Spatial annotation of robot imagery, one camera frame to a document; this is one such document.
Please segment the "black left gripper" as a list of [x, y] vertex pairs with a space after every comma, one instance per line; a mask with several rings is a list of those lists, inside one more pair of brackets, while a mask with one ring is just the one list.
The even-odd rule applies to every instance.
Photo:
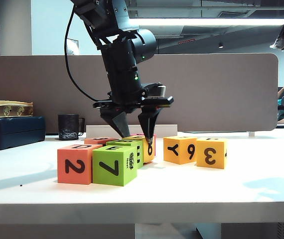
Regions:
[[130, 99], [128, 96], [124, 96], [123, 102], [116, 103], [113, 92], [109, 91], [109, 98], [93, 103], [93, 108], [100, 109], [101, 118], [121, 137], [130, 136], [125, 112], [142, 108], [138, 119], [147, 143], [152, 144], [155, 123], [160, 111], [162, 108], [170, 107], [174, 102], [173, 96], [166, 97], [165, 92], [166, 86], [163, 84], [142, 84], [142, 88], [135, 93], [136, 98]]

